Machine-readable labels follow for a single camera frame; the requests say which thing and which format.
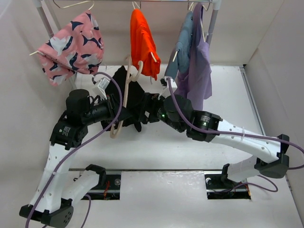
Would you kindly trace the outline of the black trousers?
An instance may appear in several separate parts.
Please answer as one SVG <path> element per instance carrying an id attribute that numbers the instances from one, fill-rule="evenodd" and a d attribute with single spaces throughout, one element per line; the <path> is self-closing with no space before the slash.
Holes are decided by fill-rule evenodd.
<path id="1" fill-rule="evenodd" d="M 125 91 L 125 80 L 127 76 L 127 70 L 124 66 L 121 66 L 114 74 L 113 79 L 116 81 L 116 83 L 119 85 L 123 101 L 124 101 L 124 91 Z M 122 107 L 121 113 L 118 117 L 118 120 L 115 124 L 115 129 L 118 127 L 118 121 L 123 120 L 123 127 L 127 127 L 129 125 L 134 125 L 135 129 L 138 132 L 142 131 L 142 123 L 140 121 L 140 112 L 142 109 L 145 91 L 140 86 L 140 84 L 136 81 L 131 81 L 129 83 L 129 90 L 128 90 L 128 97 L 127 97 L 127 105 L 126 108 Z M 105 92 L 107 95 L 113 95 L 113 101 L 115 105 L 119 105 L 119 93 L 114 85 L 114 83 L 111 81 L 109 85 L 106 87 Z M 106 120 L 101 121 L 101 125 L 103 128 L 105 128 L 112 120 Z"/>

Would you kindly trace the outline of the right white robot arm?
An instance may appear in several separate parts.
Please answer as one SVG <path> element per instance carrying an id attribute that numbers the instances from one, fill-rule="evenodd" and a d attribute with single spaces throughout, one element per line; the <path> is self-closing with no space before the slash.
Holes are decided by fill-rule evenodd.
<path id="1" fill-rule="evenodd" d="M 250 131 L 216 114 L 194 110 L 190 100 L 180 95 L 164 98 L 159 94 L 145 93 L 141 107 L 149 114 L 145 123 L 162 121 L 174 130 L 186 133 L 193 140 L 222 144 L 251 154 L 246 160 L 223 166 L 219 181 L 225 187 L 257 175 L 280 179 L 289 169 L 287 135 L 282 134 L 269 140 L 259 134 L 254 134 L 252 138 L 246 137 L 246 134 L 251 134 Z"/>

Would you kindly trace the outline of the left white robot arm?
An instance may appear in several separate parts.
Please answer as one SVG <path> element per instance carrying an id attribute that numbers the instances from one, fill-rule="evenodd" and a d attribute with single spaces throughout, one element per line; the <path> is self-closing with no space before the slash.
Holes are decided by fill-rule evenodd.
<path id="1" fill-rule="evenodd" d="M 73 215 L 74 205 L 93 187 L 106 184 L 105 168 L 89 165 L 84 174 L 70 188 L 64 189 L 68 171 L 76 152 L 97 138 L 83 142 L 88 126 L 106 121 L 108 130 L 117 122 L 123 109 L 123 95 L 118 98 L 108 94 L 105 99 L 91 99 L 85 89 L 73 90 L 66 99 L 66 110 L 60 116 L 50 137 L 49 154 L 36 193 L 27 205 L 20 208 L 19 215 L 26 218 L 26 227 L 31 220 L 45 226 L 65 228 Z"/>

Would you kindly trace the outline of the wooden hanger under blue shorts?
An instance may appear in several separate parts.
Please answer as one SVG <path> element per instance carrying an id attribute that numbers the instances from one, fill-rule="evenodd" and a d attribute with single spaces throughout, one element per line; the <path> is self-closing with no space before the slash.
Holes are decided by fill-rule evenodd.
<path id="1" fill-rule="evenodd" d="M 189 11 L 193 11 L 193 8 L 194 8 L 193 5 L 194 5 L 193 2 L 192 2 L 190 5 L 188 5 L 188 10 L 189 10 Z M 174 62 L 175 59 L 176 59 L 177 53 L 178 53 L 178 51 L 175 51 L 175 54 L 174 54 L 173 59 L 172 59 L 173 62 Z"/>

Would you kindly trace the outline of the wooden hanger under lilac shirt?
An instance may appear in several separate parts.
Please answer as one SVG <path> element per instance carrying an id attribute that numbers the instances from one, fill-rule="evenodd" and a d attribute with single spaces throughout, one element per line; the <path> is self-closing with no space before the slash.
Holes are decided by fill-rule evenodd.
<path id="1" fill-rule="evenodd" d="M 203 12 L 209 10 L 211 3 L 212 3 L 212 1 L 208 0 L 208 6 L 207 7 L 203 3 L 201 4 L 200 26 L 201 26 L 201 33 L 202 33 L 202 37 L 203 37 L 204 42 L 206 42 L 208 33 L 205 32 L 204 28 L 203 28 Z"/>

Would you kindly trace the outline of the wooden hanger under pink shorts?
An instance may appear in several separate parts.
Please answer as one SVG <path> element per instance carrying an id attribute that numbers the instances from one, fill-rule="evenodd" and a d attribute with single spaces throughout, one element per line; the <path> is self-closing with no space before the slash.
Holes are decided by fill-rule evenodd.
<path id="1" fill-rule="evenodd" d="M 91 10 L 94 5 L 95 5 L 95 1 L 94 0 L 85 0 L 85 1 L 81 1 L 81 2 L 77 2 L 77 3 L 74 3 L 74 4 L 70 4 L 70 5 L 66 5 L 66 6 L 60 6 L 57 4 L 57 2 L 54 0 L 53 3 L 59 8 L 59 9 L 68 9 L 68 8 L 71 8 L 71 7 L 75 7 L 75 6 L 78 6 L 78 5 L 81 5 L 81 4 L 87 4 L 87 3 L 91 3 L 91 6 L 88 8 L 89 10 Z"/>

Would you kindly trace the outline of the lilac purple shirt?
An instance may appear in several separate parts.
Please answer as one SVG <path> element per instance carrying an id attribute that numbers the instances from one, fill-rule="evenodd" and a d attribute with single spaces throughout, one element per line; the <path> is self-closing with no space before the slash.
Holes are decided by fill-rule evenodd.
<path id="1" fill-rule="evenodd" d="M 195 110 L 202 111 L 204 100 L 212 96 L 209 44 L 202 33 L 202 3 L 193 10 L 192 43 L 190 47 L 190 66 L 185 73 L 178 73 L 176 95 L 191 101 Z"/>

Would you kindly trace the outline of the blue-grey shorts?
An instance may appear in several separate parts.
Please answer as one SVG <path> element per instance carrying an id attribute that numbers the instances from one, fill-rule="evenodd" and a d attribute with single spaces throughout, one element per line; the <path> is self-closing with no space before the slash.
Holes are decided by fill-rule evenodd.
<path id="1" fill-rule="evenodd" d="M 190 65 L 190 47 L 192 44 L 192 29 L 193 29 L 193 12 L 189 11 L 186 14 L 185 20 L 181 26 L 178 40 L 172 50 L 165 76 L 176 78 L 178 72 L 185 73 Z M 173 56 L 175 51 L 178 51 L 175 61 Z"/>

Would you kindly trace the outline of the pink bird-print shorts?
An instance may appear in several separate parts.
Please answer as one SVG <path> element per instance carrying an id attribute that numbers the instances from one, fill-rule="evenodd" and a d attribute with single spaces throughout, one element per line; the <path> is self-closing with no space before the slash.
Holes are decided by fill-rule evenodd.
<path id="1" fill-rule="evenodd" d="M 37 54 L 50 84 L 57 86 L 76 73 L 92 75 L 103 61 L 104 42 L 90 10 L 76 16 L 40 46 Z"/>

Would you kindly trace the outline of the grey metal clothes rack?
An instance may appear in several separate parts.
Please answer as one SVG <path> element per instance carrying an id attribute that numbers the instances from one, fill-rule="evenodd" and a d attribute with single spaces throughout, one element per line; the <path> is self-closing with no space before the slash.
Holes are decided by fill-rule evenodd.
<path id="1" fill-rule="evenodd" d="M 131 2 L 133 5 L 133 8 L 138 8 L 141 9 L 142 8 L 142 2 L 187 2 L 188 5 L 190 5 L 192 2 L 204 2 L 204 3 L 208 3 L 208 0 L 95 0 L 95 1 L 118 1 L 118 2 Z M 49 20 L 46 16 L 46 13 L 43 9 L 42 6 L 42 0 L 33 0 L 33 3 L 38 11 L 38 14 L 42 20 L 42 23 L 47 31 L 47 34 L 49 36 L 49 38 L 52 38 L 54 36 L 54 32 L 53 29 L 49 23 Z M 209 24 L 209 29 L 207 31 L 208 35 L 207 35 L 207 40 L 208 43 L 211 43 L 211 39 L 212 39 L 212 33 L 214 31 L 214 27 L 215 27 L 215 23 L 216 23 L 216 19 L 217 19 L 217 14 L 218 11 L 221 7 L 222 4 L 222 0 L 212 0 L 211 3 L 212 6 L 212 16 L 210 19 L 210 24 Z M 70 83 L 70 85 L 72 86 L 72 89 L 77 89 L 77 86 L 75 84 L 75 80 L 76 80 L 76 74 L 68 79 L 68 82 Z"/>

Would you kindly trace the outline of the aluminium rail front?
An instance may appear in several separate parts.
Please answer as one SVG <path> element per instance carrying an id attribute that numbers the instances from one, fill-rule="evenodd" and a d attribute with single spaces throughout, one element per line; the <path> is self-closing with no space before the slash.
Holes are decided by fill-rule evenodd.
<path id="1" fill-rule="evenodd" d="M 70 168 L 69 171 L 84 171 L 81 168 Z M 106 171 L 215 171 L 222 172 L 222 169 L 106 169 Z"/>

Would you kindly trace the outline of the aluminium rail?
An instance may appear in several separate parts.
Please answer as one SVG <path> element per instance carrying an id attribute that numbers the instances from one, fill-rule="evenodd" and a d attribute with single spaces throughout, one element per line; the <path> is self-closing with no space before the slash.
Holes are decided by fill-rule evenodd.
<path id="1" fill-rule="evenodd" d="M 84 171 L 81 168 L 70 168 L 69 171 Z M 106 171 L 215 171 L 222 172 L 222 169 L 106 169 Z"/>
<path id="2" fill-rule="evenodd" d="M 249 98 L 249 102 L 250 102 L 250 105 L 251 105 L 251 109 L 252 109 L 252 112 L 253 112 L 253 115 L 254 115 L 254 119 L 255 119 L 257 128 L 262 135 L 265 135 L 265 130 L 264 130 L 264 127 L 263 127 L 263 124 L 262 124 L 262 121 L 261 121 L 261 118 L 260 118 L 260 115 L 259 115 L 259 112 L 258 112 L 258 108 L 257 108 L 257 105 L 255 103 L 255 99 L 254 99 L 254 96 L 253 96 L 253 93 L 252 93 L 252 90 L 251 90 L 251 87 L 250 87 L 250 84 L 249 84 L 249 81 L 248 81 L 248 78 L 247 78 L 247 75 L 246 75 L 245 67 L 241 66 L 239 69 L 240 69 L 240 72 L 241 72 L 241 75 L 242 75 L 242 79 L 243 79 L 243 82 L 244 82 L 244 85 L 245 85 L 245 89 L 247 91 L 247 95 L 248 95 L 248 98 Z"/>

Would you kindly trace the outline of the aluminium rail right side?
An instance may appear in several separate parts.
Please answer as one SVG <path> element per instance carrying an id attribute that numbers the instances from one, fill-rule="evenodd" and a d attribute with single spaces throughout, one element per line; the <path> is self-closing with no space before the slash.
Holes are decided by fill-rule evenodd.
<path id="1" fill-rule="evenodd" d="M 258 112 L 258 108 L 257 108 L 257 105 L 255 103 L 255 99 L 254 99 L 254 96 L 253 96 L 253 93 L 252 93 L 252 90 L 251 90 L 251 87 L 250 87 L 250 84 L 249 84 L 249 81 L 248 81 L 248 78 L 247 78 L 247 75 L 246 75 L 245 67 L 241 66 L 239 69 L 240 69 L 240 72 L 241 72 L 241 75 L 242 75 L 242 79 L 243 79 L 243 82 L 244 82 L 244 85 L 245 85 L 245 89 L 247 91 L 247 95 L 248 95 L 248 98 L 249 98 L 249 102 L 250 102 L 250 105 L 251 105 L 251 109 L 252 109 L 252 112 L 253 112 L 253 115 L 254 115 L 254 119 L 255 119 L 257 128 L 262 135 L 265 135 L 265 130 L 264 130 L 264 127 L 263 127 L 263 124 L 262 124 L 262 121 L 261 121 L 261 118 L 260 118 L 260 115 L 259 115 L 259 112 Z"/>

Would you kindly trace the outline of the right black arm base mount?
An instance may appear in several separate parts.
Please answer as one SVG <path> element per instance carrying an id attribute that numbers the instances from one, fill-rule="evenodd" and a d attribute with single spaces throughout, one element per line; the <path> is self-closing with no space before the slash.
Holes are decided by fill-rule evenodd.
<path id="1" fill-rule="evenodd" d="M 247 180 L 241 182 L 225 180 L 219 171 L 206 171 L 204 177 L 209 200 L 251 200 Z"/>

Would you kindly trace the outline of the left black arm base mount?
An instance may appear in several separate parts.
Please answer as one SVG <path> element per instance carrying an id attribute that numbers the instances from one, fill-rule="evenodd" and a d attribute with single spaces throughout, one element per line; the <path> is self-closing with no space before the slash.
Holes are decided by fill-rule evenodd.
<path id="1" fill-rule="evenodd" d="M 121 174 L 121 171 L 107 171 L 104 185 L 93 187 L 87 195 L 91 197 L 91 200 L 119 200 Z"/>

